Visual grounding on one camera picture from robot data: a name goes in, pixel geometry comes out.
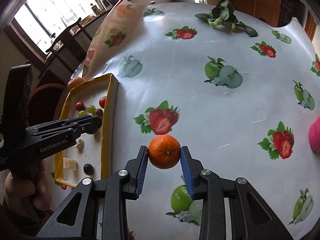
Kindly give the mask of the person's left hand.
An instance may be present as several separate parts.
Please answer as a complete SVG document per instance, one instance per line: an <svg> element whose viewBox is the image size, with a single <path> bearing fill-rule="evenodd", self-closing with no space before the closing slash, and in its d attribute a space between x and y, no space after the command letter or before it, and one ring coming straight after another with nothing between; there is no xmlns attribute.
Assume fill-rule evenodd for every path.
<svg viewBox="0 0 320 240"><path fill-rule="evenodd" d="M9 172L4 183L4 200L9 210L22 216L27 216L27 210L21 198L32 196L33 207L38 210L48 210L52 205L52 195L48 187L46 163L42 160L38 165L38 177L31 180L19 178Z"/></svg>

